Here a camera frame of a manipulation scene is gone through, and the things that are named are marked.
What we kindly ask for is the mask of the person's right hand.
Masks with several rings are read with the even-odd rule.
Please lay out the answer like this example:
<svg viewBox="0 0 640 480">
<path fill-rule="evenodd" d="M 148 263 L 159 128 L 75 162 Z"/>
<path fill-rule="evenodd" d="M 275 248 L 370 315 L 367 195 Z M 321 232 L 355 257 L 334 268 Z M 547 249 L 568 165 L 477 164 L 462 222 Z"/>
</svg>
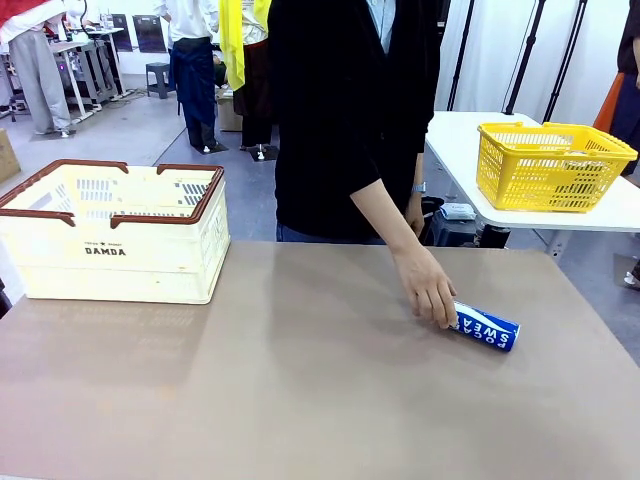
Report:
<svg viewBox="0 0 640 480">
<path fill-rule="evenodd" d="M 457 323 L 456 291 L 435 257 L 420 244 L 392 256 L 414 314 L 441 329 L 453 327 Z"/>
</svg>

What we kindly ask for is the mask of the person's left hand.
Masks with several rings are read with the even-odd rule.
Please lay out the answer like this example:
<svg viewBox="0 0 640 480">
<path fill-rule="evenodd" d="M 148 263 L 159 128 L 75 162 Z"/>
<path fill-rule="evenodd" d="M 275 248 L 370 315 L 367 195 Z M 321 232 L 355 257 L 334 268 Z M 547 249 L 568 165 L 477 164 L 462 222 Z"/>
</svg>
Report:
<svg viewBox="0 0 640 480">
<path fill-rule="evenodd" d="M 413 193 L 411 195 L 406 209 L 405 219 L 415 235 L 420 237 L 425 227 L 421 193 Z"/>
</svg>

